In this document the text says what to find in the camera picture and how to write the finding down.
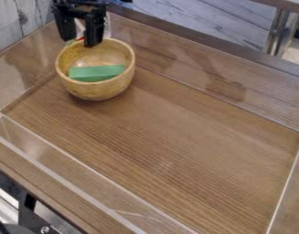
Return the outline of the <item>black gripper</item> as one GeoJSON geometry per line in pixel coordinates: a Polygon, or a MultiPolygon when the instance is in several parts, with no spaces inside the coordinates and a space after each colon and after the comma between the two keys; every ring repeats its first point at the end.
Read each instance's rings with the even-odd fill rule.
{"type": "Polygon", "coordinates": [[[63,41],[78,35],[75,18],[86,17],[84,46],[91,48],[103,42],[106,0],[52,0],[52,13],[63,41]]]}

